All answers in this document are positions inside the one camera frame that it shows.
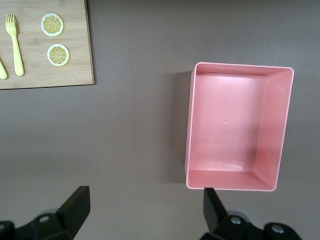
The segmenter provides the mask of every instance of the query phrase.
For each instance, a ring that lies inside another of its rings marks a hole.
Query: toy lemon slice
[[[65,25],[62,18],[54,13],[44,15],[41,20],[42,31],[50,37],[56,37],[62,34],[64,27]]]
[[[61,67],[68,63],[70,53],[65,46],[61,44],[54,44],[49,47],[47,57],[52,65]]]

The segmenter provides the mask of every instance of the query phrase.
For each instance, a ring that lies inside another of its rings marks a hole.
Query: lemon slice
[[[48,49],[47,57],[52,65],[61,67],[68,63],[70,59],[70,53],[65,46],[61,44],[53,44]]]
[[[64,27],[64,21],[54,13],[44,15],[41,20],[42,31],[50,37],[56,37],[62,34]]]

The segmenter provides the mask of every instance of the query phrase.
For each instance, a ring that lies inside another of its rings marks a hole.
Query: wooden cutting board
[[[50,37],[42,31],[41,20],[48,13],[62,18],[61,35]],[[6,31],[7,14],[15,14],[23,76],[15,74],[12,40]],[[69,50],[66,65],[54,66],[48,61],[47,52],[53,44],[62,44]],[[8,75],[7,79],[0,79],[0,89],[93,84],[86,0],[1,0],[0,61]]]

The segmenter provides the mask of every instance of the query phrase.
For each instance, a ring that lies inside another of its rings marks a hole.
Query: pink container
[[[185,157],[188,188],[276,189],[293,77],[290,67],[195,66]]]

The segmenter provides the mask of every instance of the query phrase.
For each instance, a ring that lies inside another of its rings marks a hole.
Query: yellow plastic fork
[[[12,38],[15,74],[17,74],[18,76],[22,76],[24,74],[24,67],[22,65],[21,54],[17,39],[16,20],[14,14],[8,14],[6,16],[5,29]]]

